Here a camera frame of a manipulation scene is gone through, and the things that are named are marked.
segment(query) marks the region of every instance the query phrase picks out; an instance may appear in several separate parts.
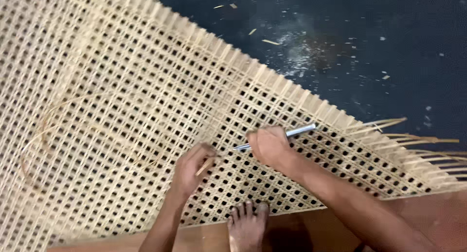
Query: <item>debris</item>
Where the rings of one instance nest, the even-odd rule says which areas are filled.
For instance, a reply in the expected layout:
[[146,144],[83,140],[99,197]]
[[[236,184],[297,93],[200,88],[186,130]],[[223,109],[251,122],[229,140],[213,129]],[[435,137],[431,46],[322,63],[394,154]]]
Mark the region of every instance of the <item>debris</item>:
[[271,40],[267,40],[267,39],[263,39],[263,40],[261,40],[261,41],[266,42],[266,43],[269,43],[269,44],[280,45],[279,43],[272,42]]

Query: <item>woven rattan mesh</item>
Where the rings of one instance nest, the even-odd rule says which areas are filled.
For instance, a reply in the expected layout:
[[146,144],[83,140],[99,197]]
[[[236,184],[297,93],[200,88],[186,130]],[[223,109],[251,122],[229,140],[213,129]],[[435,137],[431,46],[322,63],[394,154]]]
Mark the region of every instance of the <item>woven rattan mesh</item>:
[[222,158],[189,199],[181,225],[223,222],[247,198],[269,201],[272,213],[323,207],[231,150],[264,124],[317,122],[292,147],[379,198],[463,187],[399,140],[154,0],[0,5],[0,245],[7,251],[147,230],[175,161],[201,140]]

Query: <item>wooden floor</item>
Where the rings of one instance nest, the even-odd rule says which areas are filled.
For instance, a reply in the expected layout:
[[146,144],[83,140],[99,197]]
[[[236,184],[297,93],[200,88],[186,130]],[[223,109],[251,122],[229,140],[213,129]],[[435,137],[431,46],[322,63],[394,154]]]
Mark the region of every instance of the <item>wooden floor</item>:
[[[445,251],[467,251],[467,191],[386,202],[410,225]],[[144,233],[49,248],[49,252],[135,252]],[[330,209],[277,215],[269,219],[263,251],[353,251],[360,241]],[[225,224],[180,229],[173,251],[227,252]]]

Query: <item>metal awl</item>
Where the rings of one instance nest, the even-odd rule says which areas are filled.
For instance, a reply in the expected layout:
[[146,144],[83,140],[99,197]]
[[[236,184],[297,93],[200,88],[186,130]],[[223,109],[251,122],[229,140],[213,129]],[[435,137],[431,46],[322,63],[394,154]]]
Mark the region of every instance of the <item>metal awl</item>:
[[[313,124],[310,124],[310,125],[306,125],[306,126],[297,128],[295,130],[289,130],[288,132],[285,133],[285,136],[287,136],[287,139],[289,139],[290,137],[293,137],[293,136],[298,135],[300,133],[309,132],[309,131],[312,131],[314,129],[316,129],[316,124],[313,123]],[[243,149],[249,149],[249,148],[251,148],[250,144],[247,143],[247,144],[243,144],[243,145],[234,147],[234,150],[243,150]]]

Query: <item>forearm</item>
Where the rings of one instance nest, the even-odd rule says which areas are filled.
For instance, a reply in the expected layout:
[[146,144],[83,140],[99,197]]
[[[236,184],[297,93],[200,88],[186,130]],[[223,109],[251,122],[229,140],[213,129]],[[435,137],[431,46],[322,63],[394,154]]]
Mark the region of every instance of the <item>forearm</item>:
[[175,241],[186,197],[170,189],[154,225],[139,252],[170,252]]
[[436,251],[421,233],[352,184],[330,174],[296,153],[288,153],[284,162],[287,174],[312,192],[357,237],[377,251]]

